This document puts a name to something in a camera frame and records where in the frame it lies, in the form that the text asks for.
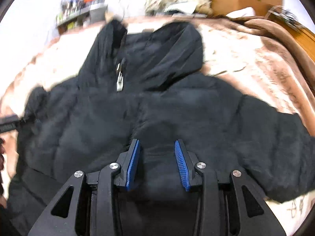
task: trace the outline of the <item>ridged blue pad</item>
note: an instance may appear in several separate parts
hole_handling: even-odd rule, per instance
[[[177,166],[179,169],[179,174],[181,175],[181,180],[183,187],[185,188],[186,192],[189,191],[190,189],[190,184],[189,184],[189,173],[188,173],[188,168],[181,150],[181,147],[179,145],[179,142],[175,142],[175,157],[177,161]]]
[[[127,191],[132,189],[132,183],[134,181],[134,177],[137,171],[139,155],[140,155],[140,145],[139,145],[139,140],[137,140],[136,145],[134,146],[132,157],[131,157],[129,167],[127,170],[127,183],[126,183]]]

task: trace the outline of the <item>blanket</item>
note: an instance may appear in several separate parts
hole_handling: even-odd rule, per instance
[[[157,29],[171,20],[170,17],[130,18],[126,23],[132,33]],[[225,18],[190,20],[203,37],[204,74],[219,77],[280,112],[298,113],[309,133],[315,136],[315,99],[311,92],[314,62],[282,27],[262,19],[236,19],[238,23]],[[22,116],[34,87],[43,86],[49,90],[76,75],[102,26],[103,23],[98,23],[85,30],[75,29],[53,40],[8,87],[1,99],[0,116],[12,113]],[[15,174],[18,158],[17,133],[9,132],[1,137],[6,140],[6,171],[2,175],[8,183]],[[271,201],[268,204],[280,210],[278,204]],[[287,211],[286,215],[280,212],[281,216],[277,217],[288,235],[299,227],[311,204],[312,195],[309,194],[287,203],[289,208],[283,206],[281,210]]]

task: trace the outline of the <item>black jacket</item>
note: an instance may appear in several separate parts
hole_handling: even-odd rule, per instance
[[[117,92],[122,60],[123,89]],[[221,183],[232,170],[246,169],[280,202],[313,190],[315,141],[299,116],[202,75],[202,63],[201,36],[190,23],[126,36],[112,21],[77,77],[50,92],[36,88],[25,112],[35,119],[19,131],[17,174],[9,188],[8,217],[18,231],[27,234],[71,174],[115,162],[133,138],[143,148],[143,183],[122,200],[126,235],[193,234],[196,198],[178,173],[179,138]]]

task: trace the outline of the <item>round metal pin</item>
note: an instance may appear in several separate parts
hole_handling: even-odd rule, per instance
[[[234,170],[234,171],[233,171],[233,175],[236,176],[236,177],[241,176],[241,174],[242,174],[242,173],[241,173],[239,170]]]
[[[109,167],[114,170],[119,167],[119,164],[117,162],[113,162],[109,165]]]
[[[206,167],[206,164],[203,163],[203,162],[198,162],[197,163],[197,167],[200,168],[200,169],[204,169]]]
[[[81,177],[83,175],[83,172],[81,170],[78,170],[74,173],[75,177]]]

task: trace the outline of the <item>jacket hood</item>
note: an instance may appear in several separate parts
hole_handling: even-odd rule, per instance
[[[98,34],[78,84],[116,91],[120,64],[124,90],[165,90],[200,70],[202,63],[202,39],[191,23],[173,22],[153,33],[127,35],[127,29],[113,20]]]

